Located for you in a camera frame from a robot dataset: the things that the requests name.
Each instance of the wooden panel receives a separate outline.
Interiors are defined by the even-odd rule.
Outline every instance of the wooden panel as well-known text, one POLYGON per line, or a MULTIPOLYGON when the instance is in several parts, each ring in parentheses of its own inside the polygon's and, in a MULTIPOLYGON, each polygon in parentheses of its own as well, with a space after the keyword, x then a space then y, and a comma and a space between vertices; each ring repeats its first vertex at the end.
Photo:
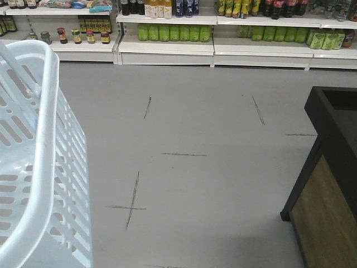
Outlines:
POLYGON ((309 268, 357 267, 357 223, 324 156, 291 213, 309 268))

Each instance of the shopping basket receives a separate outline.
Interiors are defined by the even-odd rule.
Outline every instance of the shopping basket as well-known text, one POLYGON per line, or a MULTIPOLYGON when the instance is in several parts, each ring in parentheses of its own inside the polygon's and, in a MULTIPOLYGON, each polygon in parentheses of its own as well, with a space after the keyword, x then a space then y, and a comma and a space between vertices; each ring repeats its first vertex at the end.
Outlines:
POLYGON ((48 44, 0 42, 0 267, 93 267, 86 139, 48 44))

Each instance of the yellow bottle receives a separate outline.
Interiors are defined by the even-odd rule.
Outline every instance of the yellow bottle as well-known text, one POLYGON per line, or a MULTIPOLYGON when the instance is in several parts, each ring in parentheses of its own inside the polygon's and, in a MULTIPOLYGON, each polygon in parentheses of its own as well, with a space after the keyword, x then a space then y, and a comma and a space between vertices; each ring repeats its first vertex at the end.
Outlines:
POLYGON ((171 0, 165 0, 164 4, 165 10, 164 10, 164 18, 172 18, 172 2, 171 0))
POLYGON ((157 18, 157 1, 150 0, 150 17, 157 18))
POLYGON ((164 2, 165 0, 157 0, 157 16, 159 18, 163 18, 163 13, 164 13, 164 10, 165 10, 165 7, 164 7, 164 2))

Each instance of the gray floor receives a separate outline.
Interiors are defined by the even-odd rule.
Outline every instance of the gray floor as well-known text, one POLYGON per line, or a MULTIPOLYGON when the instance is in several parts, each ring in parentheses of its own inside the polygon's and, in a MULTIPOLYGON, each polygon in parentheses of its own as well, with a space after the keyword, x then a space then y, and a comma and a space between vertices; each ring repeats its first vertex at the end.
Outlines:
POLYGON ((96 268, 303 267, 279 218, 316 138, 303 106, 356 72, 62 63, 60 77, 88 139, 96 268), (130 219, 108 207, 134 188, 130 219))

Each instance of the small jar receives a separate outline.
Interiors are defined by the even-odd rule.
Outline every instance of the small jar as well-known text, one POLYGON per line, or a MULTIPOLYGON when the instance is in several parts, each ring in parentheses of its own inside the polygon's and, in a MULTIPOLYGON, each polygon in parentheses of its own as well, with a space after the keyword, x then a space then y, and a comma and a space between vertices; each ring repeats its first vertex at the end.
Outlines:
POLYGON ((87 42, 89 44, 94 44, 95 43, 95 36, 93 31, 87 31, 87 42))
POLYGON ((73 41, 75 44, 82 43, 82 38, 80 38, 80 31, 78 29, 73 29, 72 35, 73 35, 73 41))
POLYGON ((35 32, 30 32, 29 38, 31 40, 38 40, 38 36, 37 36, 37 34, 35 32))
POLYGON ((100 33, 100 39, 102 40, 103 44, 109 44, 110 43, 110 36, 109 36, 109 32, 101 32, 100 33))
POLYGON ((68 39, 66 36, 66 31, 64 28, 57 28, 57 33, 60 36, 60 42, 61 44, 67 44, 68 43, 68 39))
POLYGON ((52 38, 51 38, 49 32, 47 32, 47 31, 41 32, 41 40, 49 45, 52 44, 52 38))

